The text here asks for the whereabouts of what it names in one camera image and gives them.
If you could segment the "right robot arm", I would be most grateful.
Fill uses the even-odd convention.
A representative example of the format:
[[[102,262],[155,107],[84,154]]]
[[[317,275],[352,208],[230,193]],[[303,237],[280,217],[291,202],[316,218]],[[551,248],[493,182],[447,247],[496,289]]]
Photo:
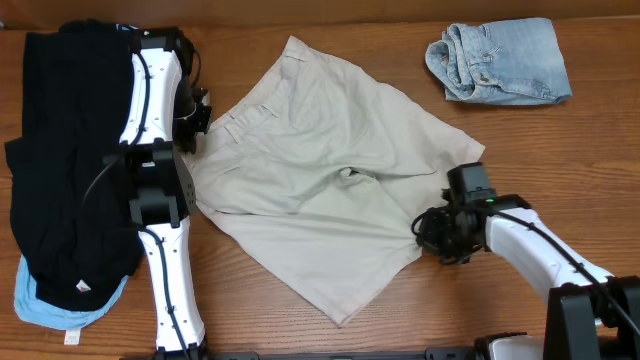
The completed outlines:
[[[504,258],[546,301],[545,334],[501,333],[471,346],[430,348],[428,359],[608,360],[639,357],[639,279],[580,256],[522,197],[498,195],[482,163],[447,174],[445,205],[412,223],[419,246],[443,265],[484,250]]]

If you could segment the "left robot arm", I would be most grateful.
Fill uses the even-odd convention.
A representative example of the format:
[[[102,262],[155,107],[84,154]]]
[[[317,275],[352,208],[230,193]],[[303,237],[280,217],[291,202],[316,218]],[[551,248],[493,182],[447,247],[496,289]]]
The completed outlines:
[[[126,204],[129,229],[149,265],[157,331],[156,359],[206,359],[190,264],[190,217],[196,191],[184,155],[212,121],[209,94],[198,87],[200,55],[176,28],[131,32],[133,91],[116,155],[105,172]]]

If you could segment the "beige khaki shorts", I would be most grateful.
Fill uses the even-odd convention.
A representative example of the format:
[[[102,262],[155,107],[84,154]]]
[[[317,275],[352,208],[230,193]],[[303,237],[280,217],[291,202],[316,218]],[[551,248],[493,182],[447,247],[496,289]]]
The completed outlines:
[[[290,37],[186,157],[200,211],[336,325],[421,256],[411,230],[483,146]]]

